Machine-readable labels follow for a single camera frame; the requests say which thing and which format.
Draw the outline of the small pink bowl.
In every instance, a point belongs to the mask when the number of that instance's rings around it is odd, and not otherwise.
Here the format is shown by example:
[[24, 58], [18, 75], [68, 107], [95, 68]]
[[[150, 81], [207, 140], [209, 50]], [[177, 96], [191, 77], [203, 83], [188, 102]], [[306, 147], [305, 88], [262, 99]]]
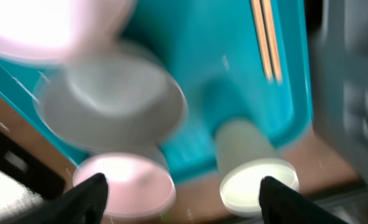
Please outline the small pink bowl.
[[104, 215], [119, 220], [144, 220], [169, 210], [176, 188], [158, 145], [135, 151], [109, 152], [87, 158], [76, 169], [76, 186], [102, 173], [108, 184]]

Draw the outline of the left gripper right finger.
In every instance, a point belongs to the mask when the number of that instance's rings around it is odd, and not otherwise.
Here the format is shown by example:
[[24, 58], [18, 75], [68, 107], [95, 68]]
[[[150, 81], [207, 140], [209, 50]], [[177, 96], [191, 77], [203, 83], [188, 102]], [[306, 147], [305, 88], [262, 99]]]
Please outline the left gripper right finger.
[[265, 224], [346, 224], [271, 176], [260, 182], [259, 205]]

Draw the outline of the white cup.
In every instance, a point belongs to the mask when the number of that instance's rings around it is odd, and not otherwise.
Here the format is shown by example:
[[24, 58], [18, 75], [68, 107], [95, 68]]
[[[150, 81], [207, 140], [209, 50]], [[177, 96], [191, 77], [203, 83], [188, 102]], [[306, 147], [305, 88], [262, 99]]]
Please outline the white cup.
[[214, 144], [221, 177], [219, 194], [231, 213], [242, 217], [261, 213], [259, 191], [264, 177], [271, 176], [299, 190], [295, 168], [250, 121], [244, 118], [227, 121], [217, 130]]

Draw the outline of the grey bowl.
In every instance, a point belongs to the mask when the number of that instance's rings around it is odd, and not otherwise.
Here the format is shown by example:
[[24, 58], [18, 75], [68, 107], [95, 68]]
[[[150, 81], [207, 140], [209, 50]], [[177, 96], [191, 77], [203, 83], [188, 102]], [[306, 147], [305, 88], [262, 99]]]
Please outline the grey bowl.
[[91, 152], [168, 139], [188, 113], [179, 84], [148, 47], [123, 40], [49, 72], [35, 111], [61, 141]]

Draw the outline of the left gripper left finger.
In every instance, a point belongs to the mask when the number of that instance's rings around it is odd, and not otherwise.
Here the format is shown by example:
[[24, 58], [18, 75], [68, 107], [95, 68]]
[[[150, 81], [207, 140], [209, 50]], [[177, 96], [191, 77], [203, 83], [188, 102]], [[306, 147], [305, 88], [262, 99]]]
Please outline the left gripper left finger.
[[13, 224], [96, 224], [100, 223], [108, 199], [108, 183], [97, 173], [63, 196], [13, 220]]

